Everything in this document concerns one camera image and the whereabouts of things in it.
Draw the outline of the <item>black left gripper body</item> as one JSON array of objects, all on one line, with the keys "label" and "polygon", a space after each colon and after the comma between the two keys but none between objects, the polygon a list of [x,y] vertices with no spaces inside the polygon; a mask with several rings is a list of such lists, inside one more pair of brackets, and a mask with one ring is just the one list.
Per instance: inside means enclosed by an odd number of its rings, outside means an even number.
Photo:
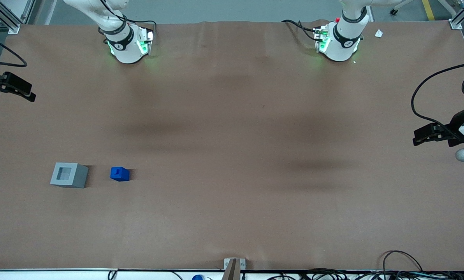
[{"label": "black left gripper body", "polygon": [[457,145],[464,144],[464,136],[460,133],[459,129],[464,123],[464,110],[456,113],[447,124],[447,128],[452,133],[452,137],[447,140],[449,147],[455,147]]}]

